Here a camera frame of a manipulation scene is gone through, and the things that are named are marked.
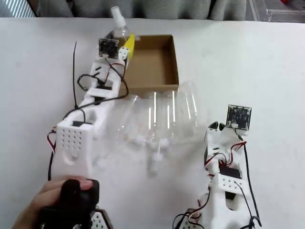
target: black wire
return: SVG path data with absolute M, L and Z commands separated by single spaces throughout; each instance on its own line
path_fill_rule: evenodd
M 51 167 L 52 167 L 53 157 L 54 157 L 54 153 L 52 151 L 50 162 L 49 162 L 49 169 L 48 169 L 48 181 L 51 180 Z
M 257 209 L 257 204 L 256 204 L 256 200 L 255 200 L 255 197 L 254 197 L 254 193 L 253 193 L 252 185 L 251 185 L 251 180 L 250 180 L 249 162 L 248 162 L 248 155 L 247 155 L 246 144 L 244 144 L 244 156 L 245 156 L 245 159 L 246 159 L 247 177 L 248 177 L 248 183 L 249 183 L 249 187 L 250 187 L 250 192 L 251 192 L 251 196 L 252 196 L 252 199 L 253 199 L 253 203 L 254 203 L 254 208 L 255 208 L 256 215 L 257 215 L 257 217 L 259 218 L 259 213 L 258 213 L 258 209 Z
M 249 210 L 249 213 L 250 213 L 250 217 L 252 217 L 252 213 L 251 213 L 251 210 L 250 210 L 250 207 L 249 207 L 249 204 L 248 204 L 248 200 L 247 200 L 246 196 L 244 195 L 244 191 L 243 191 L 242 187 L 240 187 L 240 185 L 237 184 L 236 181 L 234 181 L 234 183 L 235 183 L 235 184 L 240 188 L 240 190 L 242 191 L 244 200 L 246 201 L 246 204 L 247 204 L 247 207 L 248 207 L 248 210 Z
M 178 214 L 178 215 L 175 216 L 175 218 L 173 219 L 173 225 L 172 225 L 172 228 L 173 228 L 173 229 L 176 229 L 176 228 L 174 227 L 174 226 L 175 226 L 175 221 L 176 221 L 176 219 L 177 219 L 179 216 L 183 216 L 183 217 L 182 217 L 182 219 L 179 221 L 179 223 L 178 223 L 177 225 L 179 225 L 179 224 L 182 223 L 184 217 L 186 217 L 187 214 L 184 213 L 184 214 Z
M 79 109 L 81 112 L 82 112 L 82 114 L 84 115 L 84 122 L 86 122 L 86 113 L 84 112 L 84 110 L 83 109 Z
M 74 112 L 74 111 L 76 111 L 76 110 L 85 108 L 85 107 L 87 107 L 87 106 L 91 106 L 91 105 L 96 105 L 96 104 L 100 104 L 100 103 L 103 103 L 103 102 L 107 102 L 107 101 L 112 101 L 112 100 L 117 100 L 117 99 L 123 99 L 123 98 L 125 98 L 125 97 L 127 97 L 127 96 L 129 95 L 129 88 L 128 88 L 128 86 L 127 86 L 126 81 L 124 80 L 124 75 L 125 75 L 126 67 L 124 67 L 124 74 L 123 74 L 123 76 L 121 76 L 121 74 L 119 74 L 118 71 L 117 71 L 115 68 L 113 68 L 112 66 L 111 66 L 111 68 L 118 74 L 118 76 L 121 78 L 121 81 L 124 83 L 125 88 L 126 88 L 126 94 L 121 95 L 121 96 L 118 96 L 118 97 L 114 97 L 114 98 L 109 98 L 109 99 L 104 99 L 104 100 L 97 100 L 97 101 L 95 101 L 95 102 L 93 102 L 93 103 L 86 104 L 86 105 L 80 106 L 79 108 L 72 109 L 72 110 L 70 110 L 70 111 L 64 116 L 63 119 L 65 119 L 69 114 L 71 114 L 72 112 Z
M 91 78 L 93 78 L 93 79 L 96 79 L 97 81 L 98 81 L 98 84 L 100 84 L 100 85 L 104 85 L 104 82 L 102 81 L 102 80 L 100 80 L 98 77 L 96 77 L 97 75 L 98 75 L 99 73 L 97 73 L 97 74 L 95 74 L 95 75 L 89 75 L 89 74 L 83 74 L 83 75 L 81 75 L 79 78 L 78 78 L 78 80 L 77 80 L 77 84 L 80 86 L 80 88 L 83 90 L 83 91 L 88 91 L 88 88 L 87 87 L 83 87 L 82 85 L 81 85 L 81 82 L 80 82 L 80 80 L 83 78 L 83 77 L 91 77 Z
M 223 155 L 224 156 L 224 159 L 225 159 L 225 165 L 227 165 L 227 158 L 226 156 L 223 154 L 223 153 L 215 153 L 213 155 Z
M 199 224 L 199 223 L 193 223 L 193 222 L 191 222 L 191 221 L 189 221 L 189 223 L 192 224 L 192 225 L 199 226 L 199 227 L 201 227 L 202 229 L 204 229 L 204 227 L 203 227 L 201 224 Z
M 210 199 L 210 194 L 211 194 L 211 188 L 209 187 L 209 195 L 208 195 L 208 198 L 207 198 L 205 204 L 203 204 L 200 208 L 195 209 L 194 211 L 186 212 L 186 213 L 184 213 L 184 214 L 179 214 L 179 215 L 177 215 L 177 216 L 174 218 L 174 220 L 173 220 L 173 226 L 172 226 L 172 228 L 173 228 L 173 229 L 178 229 L 178 228 L 181 226 L 181 223 L 183 222 L 183 219 L 184 219 L 185 216 L 189 216 L 189 215 L 193 214 L 194 212 L 197 212 L 197 211 L 202 210 L 202 209 L 208 204 L 209 199 Z M 177 217 L 179 217 L 179 216 L 183 216 L 183 218 L 177 223 L 176 227 L 174 227 L 175 221 L 176 221 Z M 196 225 L 196 226 L 199 226 L 199 227 L 201 227 L 201 228 L 204 229 L 204 227 L 203 227 L 201 224 L 199 224 L 199 223 L 193 223 L 193 222 L 191 222 L 191 221 L 188 221 L 188 222 L 189 222 L 190 224 L 192 224 L 192 225 Z
M 234 131 L 235 131 L 236 135 L 238 136 L 238 138 L 241 141 L 243 141 L 244 139 L 237 133 L 236 129 L 234 129 Z M 247 225 L 245 227 L 242 227 L 241 229 L 254 227 L 254 223 L 253 223 L 254 219 L 257 220 L 258 225 L 260 227 L 262 226 L 262 223 L 261 223 L 260 217 L 259 217 L 259 212 L 258 212 L 258 209 L 257 209 L 256 200 L 255 200 L 254 193 L 253 193 L 253 190 L 252 190 L 251 180 L 250 180 L 249 161 L 248 161 L 246 144 L 244 144 L 244 157 L 245 157 L 245 160 L 246 160 L 246 169 L 247 169 L 247 178 L 248 178 L 249 188 L 250 188 L 250 192 L 251 192 L 251 196 L 252 196 L 252 200 L 253 200 L 253 204 L 254 204 L 254 208 L 255 208 L 255 212 L 256 212 L 257 216 L 251 216 L 249 225 Z
M 76 50 L 76 44 L 77 44 L 77 42 L 75 42 L 74 51 L 73 51 L 73 96 L 74 96 L 74 106 L 75 106 L 75 108 L 77 107 L 76 94 L 75 94 L 75 50 Z

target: white cap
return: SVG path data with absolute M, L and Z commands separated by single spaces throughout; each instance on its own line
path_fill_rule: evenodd
M 120 8 L 118 6 L 114 6 L 111 8 L 111 13 L 115 21 L 115 25 L 117 28 L 122 28 L 126 25 L 125 19 L 121 14 Z

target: brown cardboard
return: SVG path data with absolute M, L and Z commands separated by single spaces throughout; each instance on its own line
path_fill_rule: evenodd
M 140 36 L 125 74 L 131 94 L 176 91 L 179 77 L 173 36 Z M 120 94 L 126 93 L 121 84 Z

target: yellow object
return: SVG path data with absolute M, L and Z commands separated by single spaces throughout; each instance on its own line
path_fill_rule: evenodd
M 127 48 L 129 50 L 128 52 L 128 59 L 130 60 L 133 56 L 134 51 L 134 42 L 135 42 L 135 36 L 134 33 L 132 33 L 129 37 L 129 39 L 126 41 L 123 47 Z

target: circuit board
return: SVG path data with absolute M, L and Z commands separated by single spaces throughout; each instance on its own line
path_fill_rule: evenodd
M 99 39 L 99 57 L 104 55 L 107 55 L 112 59 L 118 59 L 119 41 L 112 39 Z
M 234 129 L 249 130 L 252 108 L 229 105 L 226 126 Z

